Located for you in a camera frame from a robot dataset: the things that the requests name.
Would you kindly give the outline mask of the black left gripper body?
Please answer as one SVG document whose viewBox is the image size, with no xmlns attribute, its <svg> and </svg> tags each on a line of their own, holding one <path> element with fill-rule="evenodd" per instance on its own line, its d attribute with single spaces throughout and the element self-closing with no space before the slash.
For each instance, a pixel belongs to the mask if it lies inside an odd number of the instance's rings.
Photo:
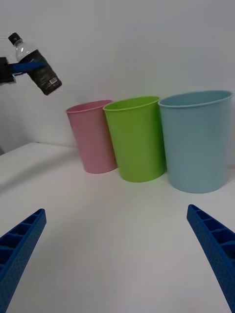
<svg viewBox="0 0 235 313">
<path fill-rule="evenodd" d="M 15 64 L 10 64 L 6 57 L 0 57 L 0 84 L 13 84 Z"/>
</svg>

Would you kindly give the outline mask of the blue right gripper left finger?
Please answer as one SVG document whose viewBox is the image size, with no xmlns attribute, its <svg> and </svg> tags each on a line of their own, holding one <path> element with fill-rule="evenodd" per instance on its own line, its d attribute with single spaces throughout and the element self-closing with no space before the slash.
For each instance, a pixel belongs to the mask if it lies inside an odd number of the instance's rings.
<svg viewBox="0 0 235 313">
<path fill-rule="evenodd" d="M 0 238 L 0 312 L 7 311 L 46 223 L 41 208 Z"/>
</svg>

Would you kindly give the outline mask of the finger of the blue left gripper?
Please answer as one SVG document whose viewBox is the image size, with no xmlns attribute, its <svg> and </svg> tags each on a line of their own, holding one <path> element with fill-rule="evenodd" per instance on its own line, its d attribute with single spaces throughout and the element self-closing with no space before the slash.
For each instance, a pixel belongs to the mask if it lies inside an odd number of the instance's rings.
<svg viewBox="0 0 235 313">
<path fill-rule="evenodd" d="M 27 63 L 14 63 L 10 64 L 10 70 L 13 75 L 23 75 L 28 71 L 32 71 L 38 68 L 46 67 L 44 62 L 27 62 Z"/>
</svg>

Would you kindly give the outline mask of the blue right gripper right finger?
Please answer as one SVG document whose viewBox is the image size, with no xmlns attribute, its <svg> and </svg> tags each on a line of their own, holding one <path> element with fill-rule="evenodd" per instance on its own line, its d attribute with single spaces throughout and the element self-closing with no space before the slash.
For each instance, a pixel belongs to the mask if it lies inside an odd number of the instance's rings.
<svg viewBox="0 0 235 313">
<path fill-rule="evenodd" d="M 231 312 L 235 312 L 235 233 L 197 206 L 188 206 L 189 222 L 217 278 Z"/>
</svg>

